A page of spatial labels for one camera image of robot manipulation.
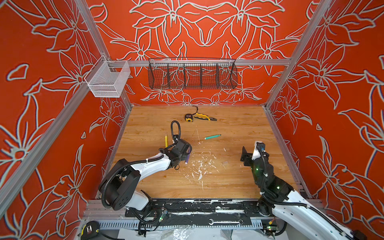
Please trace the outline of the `green marker pen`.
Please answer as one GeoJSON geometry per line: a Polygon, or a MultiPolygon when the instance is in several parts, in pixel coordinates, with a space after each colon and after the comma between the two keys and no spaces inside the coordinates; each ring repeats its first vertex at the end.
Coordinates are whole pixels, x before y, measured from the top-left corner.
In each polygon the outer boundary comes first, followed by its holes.
{"type": "Polygon", "coordinates": [[[205,137],[204,139],[205,139],[205,140],[210,140],[210,139],[215,139],[215,138],[218,138],[218,137],[221,137],[221,135],[207,136],[207,137],[205,137]]]}

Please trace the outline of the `purple marker pen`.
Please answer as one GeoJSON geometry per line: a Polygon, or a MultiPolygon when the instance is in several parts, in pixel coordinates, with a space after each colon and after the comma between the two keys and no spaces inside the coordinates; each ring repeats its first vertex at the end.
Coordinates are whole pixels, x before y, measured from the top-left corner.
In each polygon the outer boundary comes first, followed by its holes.
{"type": "Polygon", "coordinates": [[[188,163],[189,159],[190,159],[190,155],[191,155],[191,151],[189,151],[188,153],[186,153],[185,155],[185,164],[188,163]]]}

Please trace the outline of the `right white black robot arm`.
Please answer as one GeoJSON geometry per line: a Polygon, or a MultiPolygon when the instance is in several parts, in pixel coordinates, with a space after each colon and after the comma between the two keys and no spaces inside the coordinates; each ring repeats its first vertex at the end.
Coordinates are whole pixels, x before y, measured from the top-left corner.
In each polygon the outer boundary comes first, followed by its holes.
{"type": "Polygon", "coordinates": [[[254,151],[242,148],[241,162],[250,167],[254,183],[260,189],[259,213],[275,216],[310,240],[366,240],[359,230],[351,230],[332,220],[290,184],[274,174],[265,144],[256,142],[254,151]]]}

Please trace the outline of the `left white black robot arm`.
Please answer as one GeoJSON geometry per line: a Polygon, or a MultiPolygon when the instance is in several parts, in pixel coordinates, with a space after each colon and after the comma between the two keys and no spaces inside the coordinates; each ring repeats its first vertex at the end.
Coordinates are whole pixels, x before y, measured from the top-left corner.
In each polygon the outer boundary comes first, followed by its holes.
{"type": "Polygon", "coordinates": [[[181,125],[171,122],[173,143],[144,160],[129,162],[119,160],[105,175],[99,185],[101,202],[104,208],[117,211],[124,207],[137,211],[146,211],[152,205],[152,199],[144,191],[137,191],[143,179],[169,169],[178,169],[186,162],[192,152],[192,146],[181,138],[181,125]]]}

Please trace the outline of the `yellow marker pen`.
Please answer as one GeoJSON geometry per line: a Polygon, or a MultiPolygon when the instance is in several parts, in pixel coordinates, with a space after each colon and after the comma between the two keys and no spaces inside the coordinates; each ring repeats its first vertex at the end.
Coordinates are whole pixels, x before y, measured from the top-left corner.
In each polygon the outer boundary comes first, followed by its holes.
{"type": "Polygon", "coordinates": [[[168,134],[165,133],[165,147],[167,148],[169,146],[169,143],[168,143],[168,134]]]}

